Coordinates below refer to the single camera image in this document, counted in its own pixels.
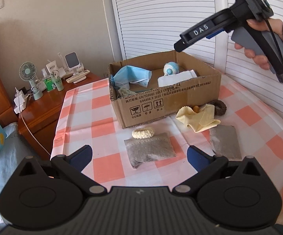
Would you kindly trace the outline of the person's right hand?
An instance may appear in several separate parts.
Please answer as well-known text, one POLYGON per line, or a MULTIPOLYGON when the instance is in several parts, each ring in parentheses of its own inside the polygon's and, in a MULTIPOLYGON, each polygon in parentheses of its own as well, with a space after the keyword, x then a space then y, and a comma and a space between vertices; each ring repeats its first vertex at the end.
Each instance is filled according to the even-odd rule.
POLYGON ((236 49, 265 70, 283 74, 283 21, 267 19, 259 22, 249 19, 245 26, 233 32, 236 49))

